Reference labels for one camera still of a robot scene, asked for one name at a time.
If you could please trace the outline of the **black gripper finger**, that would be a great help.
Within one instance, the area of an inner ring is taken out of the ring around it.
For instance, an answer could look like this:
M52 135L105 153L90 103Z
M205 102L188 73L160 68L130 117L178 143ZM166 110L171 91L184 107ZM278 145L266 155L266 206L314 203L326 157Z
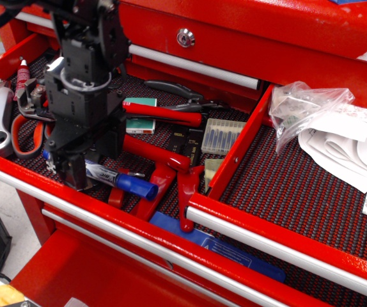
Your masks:
M123 124L106 131L98 140L98 152L108 158L116 159L123 148Z
M59 156L56 171L64 183L75 190L87 186L85 160L81 154Z

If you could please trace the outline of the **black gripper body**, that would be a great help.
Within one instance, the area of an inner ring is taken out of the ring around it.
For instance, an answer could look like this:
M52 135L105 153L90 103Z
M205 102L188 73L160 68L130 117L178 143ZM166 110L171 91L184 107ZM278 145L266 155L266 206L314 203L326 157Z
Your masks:
M127 57L127 38L98 38L81 35L61 38L62 57L45 73L49 111L55 119L45 149L54 160L59 156L81 154L95 146L110 128L123 124L126 114L120 91L109 92L112 72Z

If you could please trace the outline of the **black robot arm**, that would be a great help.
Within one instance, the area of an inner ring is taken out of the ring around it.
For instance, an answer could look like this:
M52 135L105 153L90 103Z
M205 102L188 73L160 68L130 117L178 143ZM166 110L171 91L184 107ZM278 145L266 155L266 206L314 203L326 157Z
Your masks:
M41 98L19 96L26 118L54 123L45 149L56 173L70 187L86 187L86 152L110 158L123 146L125 94L109 91L124 70L130 40L120 24L117 1L40 1L51 15L61 56L46 69Z

